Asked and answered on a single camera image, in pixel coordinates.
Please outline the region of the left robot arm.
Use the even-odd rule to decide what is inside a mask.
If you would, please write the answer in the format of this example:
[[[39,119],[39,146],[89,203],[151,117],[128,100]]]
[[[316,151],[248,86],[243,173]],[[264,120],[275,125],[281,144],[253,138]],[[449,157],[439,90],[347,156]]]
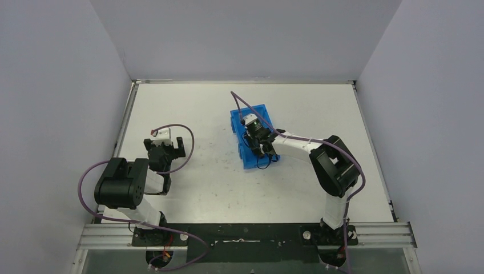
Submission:
[[[146,158],[129,162],[125,158],[111,158],[98,180],[94,198],[99,205],[115,209],[147,229],[147,239],[155,246],[169,239],[166,217],[147,200],[147,195],[166,195],[171,187],[172,161],[186,157],[183,138],[173,143],[170,137],[145,139]]]

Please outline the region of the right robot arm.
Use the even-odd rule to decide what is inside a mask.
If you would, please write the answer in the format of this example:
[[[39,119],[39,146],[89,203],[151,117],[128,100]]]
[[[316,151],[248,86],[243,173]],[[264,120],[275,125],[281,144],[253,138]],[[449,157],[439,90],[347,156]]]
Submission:
[[[274,132],[265,127],[254,114],[243,117],[246,129],[244,139],[257,157],[270,159],[289,156],[312,165],[316,178],[326,192],[325,211],[322,216],[322,239],[331,245],[344,238],[344,217],[350,191],[360,175],[350,160],[352,154],[344,142],[335,135],[318,140],[290,134],[284,130]]]

